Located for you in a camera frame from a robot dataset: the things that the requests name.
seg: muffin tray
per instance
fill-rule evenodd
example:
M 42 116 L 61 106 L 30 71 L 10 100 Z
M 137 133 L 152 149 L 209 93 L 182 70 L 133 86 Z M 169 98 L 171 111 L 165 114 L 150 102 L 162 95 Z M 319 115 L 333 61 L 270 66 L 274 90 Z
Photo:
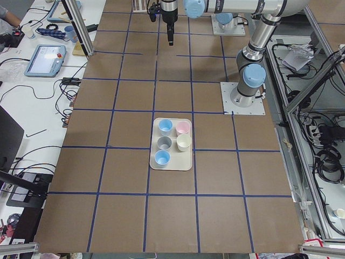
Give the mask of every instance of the muffin tray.
M 157 141 L 160 137 L 163 135 L 160 132 L 160 129 L 158 127 L 158 124 L 163 119 L 169 119 L 172 122 L 172 130 L 170 135 L 168 136 L 171 139 L 171 147 L 168 150 L 170 154 L 170 161 L 165 167 L 159 166 L 155 161 L 155 154 L 160 149 L 158 148 Z M 192 153 L 192 147 L 193 142 L 187 149 L 187 151 L 180 151 L 177 147 L 176 139 L 177 139 L 177 133 L 176 133 L 176 125 L 181 122 L 186 121 L 190 124 L 190 128 L 192 129 L 192 123 L 188 119 L 174 119 L 174 118 L 157 118 L 154 120 L 153 123 L 153 132 L 152 132 L 152 142 L 151 142 L 151 153 L 150 153 L 150 167 L 152 169 L 156 170 L 172 170 L 172 171 L 188 171 L 192 168 L 193 165 L 193 153 Z

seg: black monitor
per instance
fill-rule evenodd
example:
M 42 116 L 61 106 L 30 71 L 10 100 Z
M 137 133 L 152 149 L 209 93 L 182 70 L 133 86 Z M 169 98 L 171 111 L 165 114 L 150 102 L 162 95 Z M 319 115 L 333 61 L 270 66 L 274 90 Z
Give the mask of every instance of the black monitor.
M 52 175 L 35 174 L 31 181 L 26 181 L 20 177 L 8 173 L 18 150 L 22 143 L 24 130 L 20 125 L 0 106 L 0 183 L 4 182 L 15 185 L 13 193 L 18 187 L 29 190 L 23 200 L 16 200 L 11 193 L 7 205 L 15 207 L 36 207 L 40 208 L 46 198 L 48 185 L 52 180 Z

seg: blue lid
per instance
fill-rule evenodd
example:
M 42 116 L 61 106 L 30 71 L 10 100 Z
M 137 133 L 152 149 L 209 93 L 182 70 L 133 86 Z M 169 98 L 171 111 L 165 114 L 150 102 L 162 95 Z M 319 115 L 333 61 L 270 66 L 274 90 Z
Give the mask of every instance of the blue lid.
M 185 14 L 189 18 L 198 18 L 205 11 L 204 0 L 183 0 Z
M 232 19 L 233 19 L 232 13 L 222 12 L 222 13 L 216 14 L 217 22 L 219 22 L 220 24 L 223 24 L 223 25 L 230 23 L 232 21 Z
M 244 82 L 251 88 L 260 87 L 266 79 L 266 71 L 259 64 L 250 64 L 243 72 Z

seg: white mounting plate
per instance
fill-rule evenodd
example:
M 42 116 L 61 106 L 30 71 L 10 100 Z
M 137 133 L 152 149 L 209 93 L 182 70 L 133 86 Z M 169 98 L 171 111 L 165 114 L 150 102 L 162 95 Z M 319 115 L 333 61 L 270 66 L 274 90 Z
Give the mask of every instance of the white mounting plate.
M 242 19 L 240 17 L 237 17 L 234 19 L 237 19 L 238 22 L 242 22 Z M 246 36 L 244 26 L 241 24 L 235 25 L 223 30 L 218 25 L 218 22 L 216 20 L 216 15 L 211 15 L 211 20 L 212 20 L 213 35 Z
M 235 82 L 221 82 L 220 89 L 222 90 L 223 109 L 224 114 L 241 114 L 241 115 L 266 115 L 263 100 L 261 98 L 255 99 L 253 104 L 247 108 L 238 107 L 230 99 L 231 91 L 238 85 Z

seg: cup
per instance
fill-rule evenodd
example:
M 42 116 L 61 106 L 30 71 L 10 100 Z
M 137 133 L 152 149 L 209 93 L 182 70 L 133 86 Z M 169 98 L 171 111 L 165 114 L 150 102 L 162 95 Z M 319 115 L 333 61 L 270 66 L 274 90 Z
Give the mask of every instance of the cup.
M 158 124 L 158 127 L 163 136 L 169 136 L 173 128 L 173 122 L 169 119 L 163 119 Z
M 181 134 L 188 134 L 190 132 L 190 124 L 187 121 L 180 121 L 176 125 L 176 133 L 177 135 Z
M 159 149 L 168 150 L 171 147 L 172 140 L 167 136 L 160 137 L 157 141 L 157 146 Z
M 33 33 L 32 27 L 28 24 L 23 25 L 22 32 L 27 36 L 29 39 L 34 39 L 35 34 Z
M 332 215 L 338 219 L 345 219 L 345 209 L 336 209 L 332 211 Z
M 192 138 L 188 134 L 181 134 L 176 139 L 177 147 L 180 151 L 187 151 L 192 144 Z
M 71 40 L 71 42 L 76 43 L 78 41 L 77 34 L 74 30 L 74 27 L 69 25 L 65 27 L 65 33 L 67 37 Z
M 170 154 L 166 150 L 159 150 L 155 154 L 155 161 L 159 167 L 166 167 L 170 161 Z

